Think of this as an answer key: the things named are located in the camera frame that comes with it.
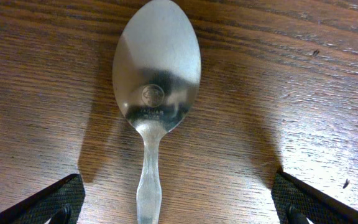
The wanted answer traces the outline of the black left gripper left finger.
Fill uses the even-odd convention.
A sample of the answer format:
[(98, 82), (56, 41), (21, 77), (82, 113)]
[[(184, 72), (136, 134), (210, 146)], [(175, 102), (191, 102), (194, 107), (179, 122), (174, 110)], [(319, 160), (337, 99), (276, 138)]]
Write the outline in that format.
[(0, 224), (76, 224), (85, 200), (80, 174), (70, 174), (0, 213)]

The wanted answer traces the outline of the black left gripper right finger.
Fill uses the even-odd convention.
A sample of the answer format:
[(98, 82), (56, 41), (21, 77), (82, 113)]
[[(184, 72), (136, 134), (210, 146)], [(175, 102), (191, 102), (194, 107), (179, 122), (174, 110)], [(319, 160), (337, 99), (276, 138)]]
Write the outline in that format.
[(280, 223), (358, 223), (358, 211), (279, 170), (271, 191)]

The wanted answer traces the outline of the small metal spoon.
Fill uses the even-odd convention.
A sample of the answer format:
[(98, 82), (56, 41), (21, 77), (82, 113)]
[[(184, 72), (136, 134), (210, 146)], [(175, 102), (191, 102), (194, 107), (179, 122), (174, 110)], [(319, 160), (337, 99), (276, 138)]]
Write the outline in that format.
[(117, 105), (144, 142), (136, 192), (138, 223), (158, 223), (158, 147), (188, 114), (200, 81), (200, 47), (183, 10), (170, 0), (141, 7), (122, 32), (112, 65)]

